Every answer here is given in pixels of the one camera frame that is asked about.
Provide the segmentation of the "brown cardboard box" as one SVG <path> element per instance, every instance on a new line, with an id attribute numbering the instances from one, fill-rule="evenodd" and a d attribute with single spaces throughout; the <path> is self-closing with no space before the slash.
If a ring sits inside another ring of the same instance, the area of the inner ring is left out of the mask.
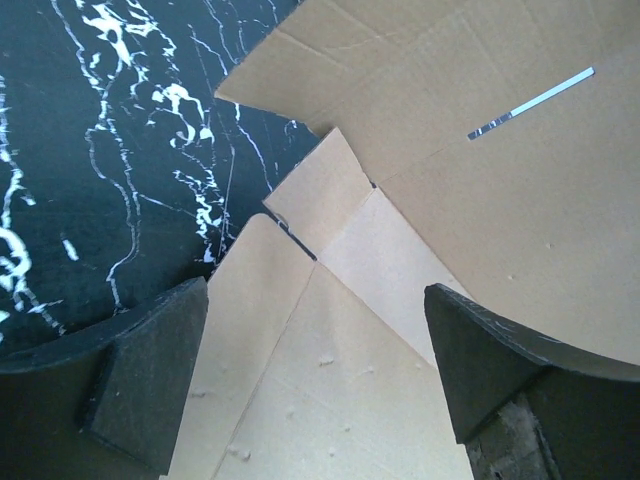
<path id="1" fill-rule="evenodd" d="M 216 88 L 319 144 L 208 284 L 173 479 L 476 479 L 442 284 L 639 368 L 639 5 L 306 1 Z"/>

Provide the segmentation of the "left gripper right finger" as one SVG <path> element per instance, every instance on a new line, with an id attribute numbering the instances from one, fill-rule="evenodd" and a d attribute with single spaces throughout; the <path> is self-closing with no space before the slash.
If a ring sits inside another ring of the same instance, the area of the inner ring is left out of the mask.
<path id="1" fill-rule="evenodd" d="M 424 310 L 474 478 L 638 478 L 638 366 L 548 337 L 442 284 L 425 288 Z"/>

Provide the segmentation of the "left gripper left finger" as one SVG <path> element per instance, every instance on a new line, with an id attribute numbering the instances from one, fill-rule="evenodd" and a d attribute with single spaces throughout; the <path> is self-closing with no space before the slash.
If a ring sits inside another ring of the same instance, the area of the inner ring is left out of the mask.
<path id="1" fill-rule="evenodd" d="M 208 310 L 204 278 L 1 360 L 4 479 L 168 474 Z"/>

